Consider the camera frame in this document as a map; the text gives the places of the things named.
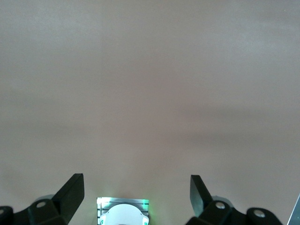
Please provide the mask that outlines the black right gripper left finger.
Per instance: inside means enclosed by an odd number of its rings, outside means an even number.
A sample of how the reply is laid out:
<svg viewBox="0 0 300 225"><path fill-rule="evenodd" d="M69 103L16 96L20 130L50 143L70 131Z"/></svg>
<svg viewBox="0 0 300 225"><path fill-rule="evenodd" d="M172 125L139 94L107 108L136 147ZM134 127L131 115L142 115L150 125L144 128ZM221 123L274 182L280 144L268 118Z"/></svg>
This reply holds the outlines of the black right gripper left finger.
<svg viewBox="0 0 300 225"><path fill-rule="evenodd" d="M84 199L84 176L75 173L54 195L38 198L29 207L14 212L0 207L2 225L67 225Z"/></svg>

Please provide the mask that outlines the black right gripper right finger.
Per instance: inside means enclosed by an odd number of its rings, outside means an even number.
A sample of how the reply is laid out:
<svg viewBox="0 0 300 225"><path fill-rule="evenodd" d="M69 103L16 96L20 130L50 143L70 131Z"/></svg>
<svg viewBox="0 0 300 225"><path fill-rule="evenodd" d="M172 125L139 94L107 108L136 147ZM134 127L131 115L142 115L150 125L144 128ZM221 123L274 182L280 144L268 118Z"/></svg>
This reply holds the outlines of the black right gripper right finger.
<svg viewBox="0 0 300 225"><path fill-rule="evenodd" d="M280 225L271 211L249 208L245 214L236 210L228 199L212 197L199 175L190 177L190 201L195 216L188 225Z"/></svg>

